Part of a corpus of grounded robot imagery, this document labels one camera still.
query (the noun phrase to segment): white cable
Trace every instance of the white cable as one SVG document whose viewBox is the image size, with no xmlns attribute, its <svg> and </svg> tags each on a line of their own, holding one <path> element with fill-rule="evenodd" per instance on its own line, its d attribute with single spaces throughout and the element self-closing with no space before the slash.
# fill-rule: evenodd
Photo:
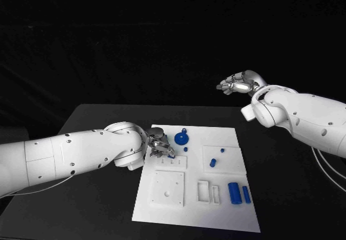
<svg viewBox="0 0 346 240">
<path fill-rule="evenodd" d="M 319 151 L 319 155 L 321 155 L 322 159 L 325 160 L 326 164 L 329 165 L 329 167 L 332 168 L 332 170 L 335 171 L 335 173 L 336 173 L 341 177 L 344 177 L 344 178 L 346 179 L 346 176 L 344 176 L 344 175 L 335 170 L 335 168 L 331 166 L 326 158 L 323 157 L 322 151 L 321 151 L 319 149 L 318 149 L 318 151 Z"/>
<path fill-rule="evenodd" d="M 68 177 L 68 178 L 67 178 L 64 181 L 61 181 L 58 184 L 55 184 L 54 186 L 51 186 L 51 187 L 48 187 L 48 188 L 45 188 L 45 189 L 42 189 L 42 190 L 39 190 L 39 191 L 32 191 L 32 192 L 19 193 L 19 194 L 11 194 L 11 195 L 8 195 L 8 196 L 18 196 L 18 195 L 35 194 L 35 193 L 38 193 L 38 192 L 42 192 L 42 191 L 54 188 L 54 187 L 58 186 L 60 184 L 63 184 L 63 183 L 64 183 L 65 181 L 68 181 L 73 177 L 74 177 L 74 176 Z"/>
<path fill-rule="evenodd" d="M 315 158 L 316 158 L 316 161 L 318 161 L 318 163 L 319 163 L 319 166 L 321 166 L 322 171 L 325 172 L 326 176 L 329 177 L 329 179 L 332 180 L 332 182 L 336 184 L 336 186 L 346 192 L 345 188 L 338 184 L 338 182 L 334 180 L 334 178 L 329 176 L 326 170 L 323 169 L 323 166 L 322 166 L 322 164 L 321 164 L 321 162 L 319 162 L 318 155 L 316 155 L 316 151 L 315 151 L 315 148 L 313 148 L 313 147 L 312 147 L 312 152 L 313 152 L 313 155 L 315 155 Z"/>
</svg>

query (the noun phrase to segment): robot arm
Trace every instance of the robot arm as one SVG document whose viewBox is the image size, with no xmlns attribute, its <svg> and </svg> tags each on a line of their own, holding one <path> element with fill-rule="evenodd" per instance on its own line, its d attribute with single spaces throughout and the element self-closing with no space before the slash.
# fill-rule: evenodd
<svg viewBox="0 0 346 240">
<path fill-rule="evenodd" d="M 228 77 L 217 89 L 230 95 L 249 93 L 251 104 L 241 109 L 249 121 L 267 128 L 286 128 L 292 136 L 316 149 L 346 158 L 346 104 L 325 97 L 269 85 L 251 70 Z"/>
<path fill-rule="evenodd" d="M 176 157 L 168 139 L 165 146 L 156 143 L 165 136 L 163 129 L 156 132 L 149 135 L 136 124 L 120 122 L 104 130 L 2 144 L 0 198 L 27 187 L 97 170 L 113 160 L 117 167 L 140 168 L 149 145 L 159 155 Z"/>
</svg>

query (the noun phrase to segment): black background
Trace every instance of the black background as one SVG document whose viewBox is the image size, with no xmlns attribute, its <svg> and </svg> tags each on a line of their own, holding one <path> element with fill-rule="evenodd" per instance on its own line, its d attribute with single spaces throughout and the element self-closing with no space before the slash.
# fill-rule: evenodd
<svg viewBox="0 0 346 240">
<path fill-rule="evenodd" d="M 80 104 L 233 106 L 244 70 L 345 101 L 345 1 L 3 1 L 0 124 L 52 136 Z"/>
</svg>

